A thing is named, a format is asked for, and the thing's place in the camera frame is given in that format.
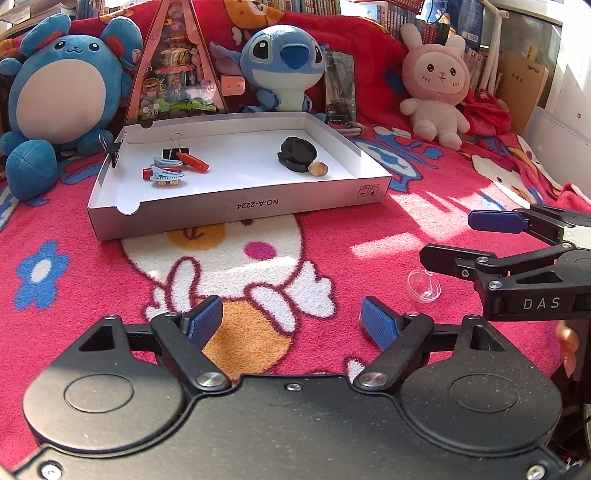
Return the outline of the person's right hand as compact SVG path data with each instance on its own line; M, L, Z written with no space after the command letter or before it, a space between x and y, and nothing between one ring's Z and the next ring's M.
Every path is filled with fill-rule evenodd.
M571 378L577 366L578 334L564 320L560 320L556 325L556 337L560 344L561 360L565 373L568 378Z

